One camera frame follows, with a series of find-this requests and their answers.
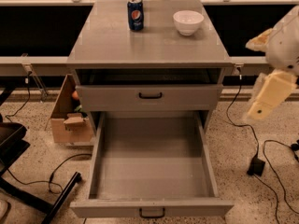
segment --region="drawer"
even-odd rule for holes
[[[197,112],[111,113],[101,113],[86,200],[71,203],[78,217],[224,216],[233,207],[219,198]]]
[[[89,111],[210,110],[222,85],[77,86]]]

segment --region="terrazzo floor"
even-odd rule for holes
[[[6,101],[0,106],[3,116],[13,114],[24,102]],[[276,196],[254,176],[247,175],[251,158],[256,151],[256,142],[250,128],[238,128],[228,123],[225,111],[230,101],[220,101],[210,120],[206,131],[206,142],[210,151],[212,167],[216,177],[221,199],[232,200],[235,206],[225,217],[165,217],[162,219],[142,218],[88,218],[86,224],[137,224],[137,223],[185,223],[185,224],[275,224]],[[54,101],[39,103],[31,100],[15,117],[27,128],[25,140],[31,146],[15,161],[10,172],[22,182],[49,180],[51,172],[66,158],[80,154],[92,153],[92,147],[77,147],[53,142],[50,123],[48,122]],[[247,102],[237,101],[230,109],[230,117],[235,123],[241,123]],[[285,102],[271,114],[268,119],[253,123],[260,143],[259,158],[266,161],[262,149],[263,141],[278,140],[286,145],[299,139],[299,103]],[[276,143],[267,143],[266,155],[278,172],[285,186],[286,200],[299,212],[299,163],[290,150]],[[76,185],[64,202],[58,214],[51,222],[83,224],[69,208],[73,201],[83,200],[87,189],[91,158],[81,156],[66,162],[56,173],[54,182],[66,185],[73,173],[80,172],[83,180]],[[50,203],[57,195],[49,192],[48,184],[39,183],[22,185],[6,172],[3,178],[20,189],[24,189]],[[283,189],[267,162],[261,180],[278,193],[278,220],[281,224],[298,224],[299,215],[290,210],[284,201]],[[36,224],[41,223],[44,214],[34,208],[20,203],[0,192],[0,199],[10,203],[10,209],[2,223]]]

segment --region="black cable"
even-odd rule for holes
[[[28,101],[30,100],[30,86],[29,86],[29,76],[31,75],[31,73],[32,72],[29,72],[28,73],[28,75],[27,75],[27,78],[25,79],[25,83],[26,83],[26,85],[27,85],[27,90],[28,90],[28,98],[27,98],[27,100],[25,101],[25,103],[13,114],[13,115],[6,115],[6,118],[10,121],[10,122],[12,122],[12,120],[10,119],[10,117],[14,117],[15,115],[17,115],[18,114],[18,112],[20,111],[20,110],[22,110],[25,106],[26,106],[26,104],[28,103]]]
[[[91,156],[92,154],[90,153],[81,153],[81,154],[76,154],[76,155],[73,155],[69,158],[67,158],[66,160],[64,160],[62,163],[60,163],[55,169],[54,171],[50,174],[50,178],[49,178],[49,191],[52,192],[52,193],[55,193],[55,194],[59,194],[59,193],[56,193],[56,192],[53,192],[50,188],[50,184],[53,183],[52,180],[54,179],[54,176],[55,176],[55,173],[56,171],[66,162],[66,161],[69,161],[70,159],[73,159],[75,157],[78,157],[78,156]]]
[[[257,175],[254,175],[254,177],[257,178],[262,184],[264,184],[266,187],[268,187],[269,189],[271,189],[274,192],[276,200],[277,200],[276,207],[275,207],[275,218],[276,218],[278,224],[280,224],[280,222],[278,220],[278,203],[279,203],[278,194],[269,185],[267,185],[266,183],[264,183]]]
[[[35,183],[49,183],[49,181],[34,181],[34,182],[29,182],[29,183],[24,183],[24,182],[21,182],[14,174],[12,174],[10,171],[9,171],[9,169],[7,169],[8,170],[8,172],[9,172],[9,174],[17,181],[17,182],[19,182],[19,183],[21,183],[21,184],[23,184],[23,185],[31,185],[31,184],[35,184]],[[63,190],[63,187],[60,185],[60,184],[58,184],[58,183],[52,183],[53,185],[56,185],[56,186],[58,186],[61,190]]]
[[[254,157],[258,157],[258,155],[259,155],[259,149],[260,149],[260,144],[259,144],[259,140],[258,140],[258,138],[257,138],[257,136],[256,136],[256,133],[255,133],[253,127],[252,127],[251,125],[249,125],[249,124],[235,124],[235,123],[231,120],[231,118],[229,117],[229,109],[231,108],[231,106],[232,106],[233,103],[235,102],[237,96],[239,95],[239,93],[240,93],[241,90],[242,90],[242,75],[241,75],[241,69],[238,68],[238,71],[239,71],[239,73],[240,73],[240,87],[239,87],[239,91],[238,91],[237,94],[235,95],[235,98],[233,99],[233,101],[228,105],[228,107],[227,107],[227,109],[226,109],[226,117],[227,117],[228,120],[230,120],[231,124],[233,124],[235,127],[240,127],[240,128],[250,127],[250,128],[251,128],[252,133],[253,133],[253,136],[254,136],[255,141],[256,141],[256,143],[257,143],[257,149],[256,149],[256,153],[255,153]]]
[[[292,209],[292,207],[289,205],[289,203],[288,203],[288,201],[287,201],[287,191],[286,191],[286,189],[284,188],[284,186],[283,186],[283,184],[282,184],[282,182],[281,182],[281,179],[280,179],[280,177],[279,177],[277,171],[274,169],[274,167],[272,166],[270,160],[268,159],[268,157],[267,157],[266,154],[265,154],[265,147],[266,147],[266,144],[269,143],[269,142],[274,142],[274,143],[283,145],[283,146],[288,147],[288,148],[290,148],[290,147],[287,146],[287,145],[285,145],[285,144],[283,144],[283,143],[281,143],[281,142],[279,142],[279,141],[277,141],[277,140],[270,140],[270,139],[269,139],[269,140],[265,140],[265,141],[264,141],[264,145],[263,145],[263,154],[264,154],[265,158],[267,159],[267,161],[269,162],[270,168],[271,168],[272,171],[275,173],[275,175],[276,175],[276,177],[278,178],[278,181],[279,181],[279,183],[280,183],[280,186],[281,186],[282,189],[283,189],[283,200],[284,200],[284,202],[289,206],[289,208],[290,208],[295,214],[299,214],[299,212],[297,212],[297,211],[295,211],[294,209]]]

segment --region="cardboard box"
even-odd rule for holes
[[[50,116],[55,143],[90,142],[93,138],[89,119],[82,118],[80,113],[74,113],[74,109],[79,105],[79,102],[72,98],[75,87],[73,76],[66,75]]]

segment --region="drawer handle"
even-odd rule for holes
[[[144,218],[144,219],[159,219],[159,218],[163,218],[165,217],[165,208],[163,208],[163,212],[161,215],[159,216],[153,216],[153,217],[150,217],[150,216],[143,216],[142,215],[142,208],[139,209],[139,215],[141,218]]]
[[[143,95],[142,93],[139,93],[140,99],[161,99],[162,96],[163,96],[163,94],[161,92],[156,96],[147,96],[147,95]]]

